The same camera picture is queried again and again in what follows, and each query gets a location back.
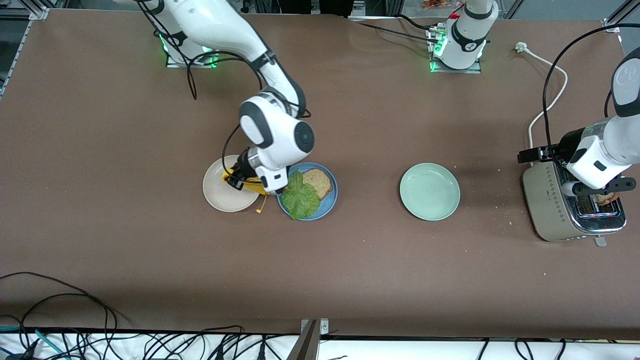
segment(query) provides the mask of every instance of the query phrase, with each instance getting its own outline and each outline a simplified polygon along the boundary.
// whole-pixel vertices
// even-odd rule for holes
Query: mint green plate
[[[416,217],[437,221],[447,218],[458,208],[460,186],[446,168],[423,163],[404,173],[400,182],[400,198]]]

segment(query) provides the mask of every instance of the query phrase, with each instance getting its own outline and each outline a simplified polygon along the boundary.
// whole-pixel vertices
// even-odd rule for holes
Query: white cable
[[[519,42],[516,44],[515,47],[516,51],[518,53],[526,53],[531,55],[532,57],[542,61],[543,63],[546,63],[549,66],[552,66],[553,64],[550,63],[549,61],[539,57],[538,55],[534,54],[531,52],[531,50],[529,50],[527,48],[527,44],[523,43],[523,42]],[[564,75],[564,84],[562,85],[562,88],[560,88],[560,92],[558,92],[558,94],[556,95],[556,98],[551,102],[551,104],[549,104],[549,106],[547,107],[547,111],[551,110],[551,108],[554,107],[554,105],[556,104],[556,101],[558,101],[558,99],[560,98],[560,95],[562,95],[562,93],[564,92],[564,89],[566,88],[566,84],[567,82],[569,82],[569,75],[566,74],[566,71],[564,71],[563,69],[560,69],[560,67],[556,66],[556,70],[558,70],[559,72],[562,72],[562,74]],[[533,135],[531,134],[531,129],[533,128],[533,125],[536,124],[536,122],[538,121],[538,119],[540,119],[540,117],[542,117],[542,115],[544,114],[543,111],[541,111],[538,116],[533,118],[533,121],[531,122],[531,124],[529,124],[529,130],[527,132],[527,134],[529,135],[529,148],[532,149],[533,148]]]

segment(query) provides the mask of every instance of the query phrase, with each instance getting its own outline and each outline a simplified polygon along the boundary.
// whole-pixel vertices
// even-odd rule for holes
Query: blue plate
[[[309,217],[301,218],[300,219],[301,221],[317,220],[325,216],[329,211],[331,211],[331,209],[333,209],[335,202],[338,200],[338,183],[336,183],[335,177],[326,167],[316,163],[297,163],[289,169],[289,175],[293,174],[297,170],[300,170],[300,172],[304,174],[305,172],[313,168],[318,168],[322,170],[329,177],[329,179],[331,180],[331,190],[326,194],[324,199],[322,199],[322,201],[320,202],[320,207],[318,208],[316,213]],[[282,204],[281,194],[278,194],[278,203],[280,204],[280,207],[284,210],[284,212],[287,213],[287,215],[289,215],[289,211],[287,211],[287,208],[285,208],[284,205]]]

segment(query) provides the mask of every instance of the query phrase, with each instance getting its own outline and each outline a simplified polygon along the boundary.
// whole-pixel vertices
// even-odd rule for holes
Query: lettuce
[[[296,170],[289,176],[289,184],[282,193],[282,204],[293,220],[309,217],[320,207],[316,189],[302,181],[302,173]]]

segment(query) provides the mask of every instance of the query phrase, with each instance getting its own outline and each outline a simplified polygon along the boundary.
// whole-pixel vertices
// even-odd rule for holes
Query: brown table
[[[329,215],[295,222],[275,199],[261,215],[259,202],[221,213],[202,195],[240,102],[257,91],[248,67],[195,70],[194,101],[140,13],[79,11],[33,24],[0,101],[0,273],[83,287],[130,328],[291,332],[324,317],[338,334],[638,338],[640,195],[623,196],[630,223],[606,248],[546,243],[516,163],[548,68],[513,46],[552,59],[599,23],[498,21],[483,73],[465,76],[430,73],[418,40],[342,18],[247,16],[305,89],[317,136],[307,159],[339,184]],[[622,56],[605,34],[566,55],[556,140],[600,119]],[[541,127],[535,137],[541,145]],[[238,135],[228,153],[247,144]],[[421,221],[399,199],[403,172],[426,161],[460,182],[444,221]],[[20,313],[61,289],[4,281],[0,308]],[[101,316],[60,299],[27,325],[100,327]]]

